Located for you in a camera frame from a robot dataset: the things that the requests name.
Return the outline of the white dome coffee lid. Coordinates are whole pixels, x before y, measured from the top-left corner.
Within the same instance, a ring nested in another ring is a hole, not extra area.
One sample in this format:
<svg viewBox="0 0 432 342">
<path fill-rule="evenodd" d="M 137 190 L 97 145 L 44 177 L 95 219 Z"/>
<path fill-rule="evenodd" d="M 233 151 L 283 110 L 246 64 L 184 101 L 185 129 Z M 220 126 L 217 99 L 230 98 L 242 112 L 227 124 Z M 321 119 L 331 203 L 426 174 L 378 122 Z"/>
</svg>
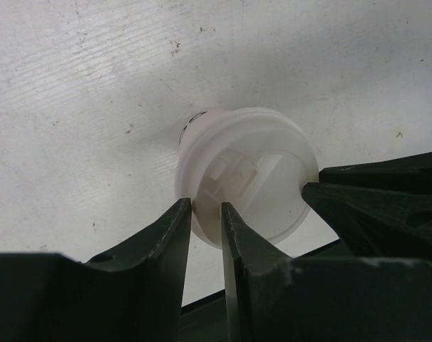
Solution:
<svg viewBox="0 0 432 342">
<path fill-rule="evenodd" d="M 316 155 L 291 118 L 269 108 L 229 111 L 184 153 L 178 151 L 175 196 L 191 200 L 191 230 L 211 247 L 222 247 L 224 202 L 277 244 L 309 213 L 302 188 L 318 180 Z"/>
</svg>

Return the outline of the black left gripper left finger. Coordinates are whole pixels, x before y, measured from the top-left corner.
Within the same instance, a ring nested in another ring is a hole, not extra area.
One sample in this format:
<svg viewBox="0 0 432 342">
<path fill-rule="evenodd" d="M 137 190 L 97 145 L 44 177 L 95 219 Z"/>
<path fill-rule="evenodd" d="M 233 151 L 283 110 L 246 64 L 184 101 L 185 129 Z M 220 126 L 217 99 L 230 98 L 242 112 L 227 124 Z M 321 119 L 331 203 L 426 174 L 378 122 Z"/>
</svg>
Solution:
<svg viewBox="0 0 432 342">
<path fill-rule="evenodd" d="M 192 207 L 82 263 L 0 253 L 0 341 L 176 341 Z"/>
</svg>

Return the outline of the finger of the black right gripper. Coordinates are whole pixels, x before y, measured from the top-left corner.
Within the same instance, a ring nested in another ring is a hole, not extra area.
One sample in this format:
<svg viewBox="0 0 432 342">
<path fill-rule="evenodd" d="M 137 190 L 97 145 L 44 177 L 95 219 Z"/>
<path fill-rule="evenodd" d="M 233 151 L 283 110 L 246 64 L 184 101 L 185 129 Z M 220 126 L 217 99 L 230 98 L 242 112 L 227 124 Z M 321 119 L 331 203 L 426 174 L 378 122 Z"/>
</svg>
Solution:
<svg viewBox="0 0 432 342">
<path fill-rule="evenodd" d="M 324 168 L 302 198 L 357 257 L 432 262 L 432 152 Z"/>
</svg>

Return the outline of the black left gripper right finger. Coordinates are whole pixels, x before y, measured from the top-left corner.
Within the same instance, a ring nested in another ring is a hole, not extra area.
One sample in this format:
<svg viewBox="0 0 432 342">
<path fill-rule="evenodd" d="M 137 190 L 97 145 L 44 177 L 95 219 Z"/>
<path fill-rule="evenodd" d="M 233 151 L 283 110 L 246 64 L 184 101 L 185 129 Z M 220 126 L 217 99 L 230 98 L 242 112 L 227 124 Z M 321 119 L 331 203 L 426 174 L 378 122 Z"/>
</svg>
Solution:
<svg viewBox="0 0 432 342">
<path fill-rule="evenodd" d="M 231 341 L 432 341 L 432 263 L 291 258 L 221 206 Z"/>
</svg>

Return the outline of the white paper coffee cup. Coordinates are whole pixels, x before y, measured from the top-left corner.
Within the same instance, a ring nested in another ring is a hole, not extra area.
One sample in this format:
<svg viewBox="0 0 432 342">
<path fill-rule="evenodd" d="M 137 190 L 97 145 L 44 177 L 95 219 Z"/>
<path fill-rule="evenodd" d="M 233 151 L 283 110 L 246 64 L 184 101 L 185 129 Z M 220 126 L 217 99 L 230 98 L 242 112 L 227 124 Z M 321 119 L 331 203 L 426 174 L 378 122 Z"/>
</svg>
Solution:
<svg viewBox="0 0 432 342">
<path fill-rule="evenodd" d="M 179 153 L 182 154 L 192 144 L 192 141 L 203 134 L 215 123 L 222 121 L 230 115 L 228 110 L 208 110 L 198 113 L 189 119 L 182 129 L 179 139 Z"/>
</svg>

